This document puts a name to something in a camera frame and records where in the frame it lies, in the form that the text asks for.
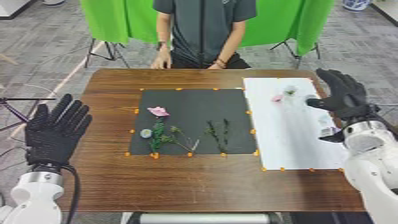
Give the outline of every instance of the white paper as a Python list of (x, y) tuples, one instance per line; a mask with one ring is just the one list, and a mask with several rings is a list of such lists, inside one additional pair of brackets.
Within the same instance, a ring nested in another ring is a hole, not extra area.
[[(327, 111), (305, 105), (316, 96), (307, 78), (247, 78), (245, 97), (252, 111), (252, 124), (263, 167), (284, 169), (337, 169), (348, 157), (337, 143), (318, 140), (321, 130), (335, 127)], [(271, 98), (282, 95), (280, 102)]]

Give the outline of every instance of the person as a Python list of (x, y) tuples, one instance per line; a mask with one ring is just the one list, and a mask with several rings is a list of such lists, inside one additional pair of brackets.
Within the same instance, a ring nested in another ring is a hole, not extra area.
[(255, 17), (255, 0), (154, 0), (152, 8), (158, 11), (158, 55), (151, 68), (250, 68), (236, 49), (245, 21)]

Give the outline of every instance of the black mat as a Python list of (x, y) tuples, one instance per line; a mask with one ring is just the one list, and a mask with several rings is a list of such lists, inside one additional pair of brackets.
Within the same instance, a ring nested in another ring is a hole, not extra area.
[[(142, 129), (152, 129), (156, 117), (147, 108), (163, 107), (170, 116), (165, 119), (165, 135), (170, 135), (170, 126), (175, 126), (195, 142), (200, 138), (195, 153), (218, 154), (216, 142), (204, 134), (207, 121), (215, 124), (218, 136), (223, 139), (223, 119), (229, 121), (227, 154), (248, 154), (255, 151), (255, 140), (250, 134), (250, 118), (247, 115), (247, 102), (241, 90), (147, 90), (142, 92), (140, 113), (135, 121), (135, 134), (131, 138), (131, 154), (151, 153), (149, 139), (140, 138)], [(174, 144), (165, 144), (159, 154), (186, 154), (186, 150)]]

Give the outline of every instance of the wooden table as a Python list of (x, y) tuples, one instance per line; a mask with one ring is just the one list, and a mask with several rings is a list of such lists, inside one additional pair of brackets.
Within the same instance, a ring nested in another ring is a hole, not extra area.
[[(337, 171), (261, 171), (252, 155), (124, 156), (140, 88), (236, 88), (245, 77), (309, 77), (307, 71), (99, 70), (81, 101), (94, 122), (74, 153), (81, 176), (78, 211), (264, 212), (364, 211), (358, 193)], [(325, 93), (314, 81), (321, 96)], [(69, 208), (72, 181), (65, 181)]]

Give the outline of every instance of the gray t-shirt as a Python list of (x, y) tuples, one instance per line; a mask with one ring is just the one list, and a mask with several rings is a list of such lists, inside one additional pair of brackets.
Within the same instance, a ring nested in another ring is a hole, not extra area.
[[(204, 0), (204, 62), (211, 64), (232, 30), (232, 22), (255, 17), (255, 0)], [(200, 0), (154, 0), (152, 8), (174, 15), (174, 53), (199, 63)]]

